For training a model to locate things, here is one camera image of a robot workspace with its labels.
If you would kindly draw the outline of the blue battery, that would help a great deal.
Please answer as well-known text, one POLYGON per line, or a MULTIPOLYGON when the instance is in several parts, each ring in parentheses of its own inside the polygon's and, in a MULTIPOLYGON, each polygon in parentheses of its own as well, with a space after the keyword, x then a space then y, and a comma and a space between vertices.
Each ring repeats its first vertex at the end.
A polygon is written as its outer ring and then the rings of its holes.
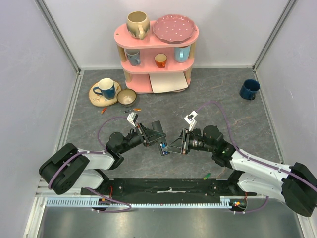
POLYGON ((164 148, 166 147, 166 144, 165 143, 162 143, 161 144, 161 148, 162 148, 162 153, 163 154, 166 154, 167 152, 164 150, 164 148))

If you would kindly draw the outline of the black remote control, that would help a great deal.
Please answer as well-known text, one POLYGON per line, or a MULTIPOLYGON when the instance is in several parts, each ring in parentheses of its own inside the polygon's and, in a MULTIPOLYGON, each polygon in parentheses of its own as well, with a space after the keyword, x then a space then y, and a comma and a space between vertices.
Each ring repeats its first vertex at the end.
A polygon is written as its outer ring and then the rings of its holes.
MULTIPOLYGON (((159 120, 155 121, 155 122, 152 122, 152 128, 153 130, 155 131, 159 131, 159 132, 163 132, 163 128, 161 126, 161 123, 159 120)), ((159 151, 160 151, 160 154, 161 156, 165 156, 165 155, 168 155, 169 152, 167 151, 164 151, 164 148, 167 146, 167 141, 166 141, 166 137, 163 137, 161 138, 158 142, 158 148, 159 148, 159 151)))

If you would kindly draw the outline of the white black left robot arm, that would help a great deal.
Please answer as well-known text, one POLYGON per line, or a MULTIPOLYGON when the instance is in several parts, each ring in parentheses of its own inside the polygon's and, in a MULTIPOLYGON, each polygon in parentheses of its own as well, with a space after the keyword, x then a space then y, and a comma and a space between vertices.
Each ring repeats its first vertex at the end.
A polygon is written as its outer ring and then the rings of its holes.
POLYGON ((103 151, 85 151, 67 143, 40 166, 39 175, 57 195, 73 187, 86 186, 103 195, 107 193, 109 184, 101 170, 116 169, 124 161, 122 154, 141 144, 149 147, 157 143, 162 153, 166 146, 165 137, 157 120, 152 123, 151 129, 140 123, 126 136, 120 132, 112 133, 103 151))

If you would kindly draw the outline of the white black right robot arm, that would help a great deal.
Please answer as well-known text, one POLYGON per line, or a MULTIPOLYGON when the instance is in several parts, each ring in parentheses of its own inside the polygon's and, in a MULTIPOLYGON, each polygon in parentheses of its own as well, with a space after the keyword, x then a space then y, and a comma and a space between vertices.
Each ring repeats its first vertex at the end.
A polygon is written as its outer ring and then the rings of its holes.
POLYGON ((307 166, 298 162, 292 166, 279 164, 237 149, 225 141, 217 126, 184 129, 163 150, 184 155, 191 150, 211 152, 218 165, 233 170, 226 186, 232 195, 242 191, 265 195, 304 217, 310 217, 317 206, 317 179, 307 166))

